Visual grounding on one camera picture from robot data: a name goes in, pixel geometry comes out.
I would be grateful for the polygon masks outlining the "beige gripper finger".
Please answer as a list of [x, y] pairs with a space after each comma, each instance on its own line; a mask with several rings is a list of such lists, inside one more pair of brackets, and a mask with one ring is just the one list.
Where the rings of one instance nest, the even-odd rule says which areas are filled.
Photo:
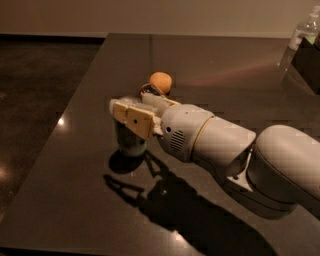
[[115, 120], [142, 139], [152, 137], [154, 134], [155, 114], [151, 111], [115, 101], [112, 104], [112, 115]]
[[142, 95], [142, 102], [153, 106], [156, 109], [156, 115], [158, 117], [161, 117], [168, 108], [179, 105], [179, 102], [170, 100], [165, 96], [158, 96], [151, 93], [144, 93]]

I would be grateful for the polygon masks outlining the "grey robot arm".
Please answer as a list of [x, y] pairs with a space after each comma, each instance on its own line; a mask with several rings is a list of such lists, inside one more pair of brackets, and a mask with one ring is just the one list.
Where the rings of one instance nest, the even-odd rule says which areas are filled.
[[289, 126], [257, 134], [191, 104], [145, 93], [109, 103], [113, 118], [137, 137], [158, 138], [174, 158], [207, 170], [234, 200], [278, 219], [300, 205], [320, 216], [320, 143]]

